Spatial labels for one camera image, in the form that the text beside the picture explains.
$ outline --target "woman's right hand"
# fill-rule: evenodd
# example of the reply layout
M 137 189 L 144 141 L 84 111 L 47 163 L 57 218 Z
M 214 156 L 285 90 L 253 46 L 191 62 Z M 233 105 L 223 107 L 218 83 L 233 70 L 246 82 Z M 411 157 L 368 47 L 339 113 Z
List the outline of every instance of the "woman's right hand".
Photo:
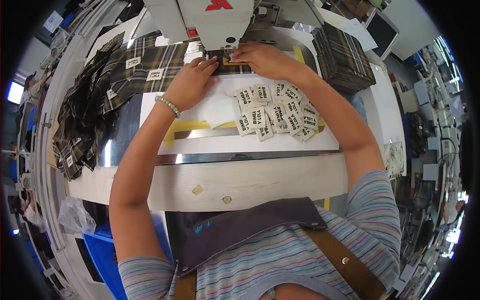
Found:
M 305 64 L 290 58 L 280 49 L 257 42 L 240 45 L 232 56 L 234 62 L 248 62 L 255 73 L 275 80 L 293 82 L 306 67 Z

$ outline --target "brown leather strap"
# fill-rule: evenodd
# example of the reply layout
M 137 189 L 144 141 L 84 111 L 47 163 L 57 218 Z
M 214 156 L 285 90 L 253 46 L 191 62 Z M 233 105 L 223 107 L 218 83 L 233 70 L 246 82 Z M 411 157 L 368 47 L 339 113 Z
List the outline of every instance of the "brown leather strap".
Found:
M 379 300 L 385 295 L 385 287 L 380 280 L 330 232 L 310 228 L 304 230 L 360 299 Z
M 385 297 L 385 287 L 380 280 L 330 232 L 311 228 L 304 230 L 360 299 L 379 300 Z M 196 271 L 177 278 L 174 300 L 194 300 L 196 288 Z

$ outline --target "woman's left hand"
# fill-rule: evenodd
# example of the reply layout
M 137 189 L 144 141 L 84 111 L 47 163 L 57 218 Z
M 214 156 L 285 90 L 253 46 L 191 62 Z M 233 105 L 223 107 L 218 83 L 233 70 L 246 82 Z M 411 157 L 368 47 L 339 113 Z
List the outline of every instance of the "woman's left hand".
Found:
M 210 77 L 217 67 L 217 56 L 209 60 L 205 57 L 195 58 L 183 66 L 162 97 L 180 112 L 191 109 L 220 81 L 217 77 Z

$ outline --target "computer monitor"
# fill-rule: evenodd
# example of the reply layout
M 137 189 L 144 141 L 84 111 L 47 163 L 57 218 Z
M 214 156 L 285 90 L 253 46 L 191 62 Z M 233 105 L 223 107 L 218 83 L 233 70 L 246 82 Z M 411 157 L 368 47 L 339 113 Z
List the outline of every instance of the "computer monitor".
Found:
M 372 51 L 384 60 L 400 31 L 378 8 L 373 10 L 365 26 L 378 46 Z

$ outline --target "plastic bag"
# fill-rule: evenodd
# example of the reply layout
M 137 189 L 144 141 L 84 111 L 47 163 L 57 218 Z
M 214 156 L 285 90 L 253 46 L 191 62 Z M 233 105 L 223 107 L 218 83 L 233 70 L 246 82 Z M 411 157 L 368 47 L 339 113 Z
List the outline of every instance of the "plastic bag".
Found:
M 75 197 L 67 197 L 61 202 L 59 223 L 76 232 L 95 233 L 95 220 L 85 210 L 82 200 Z

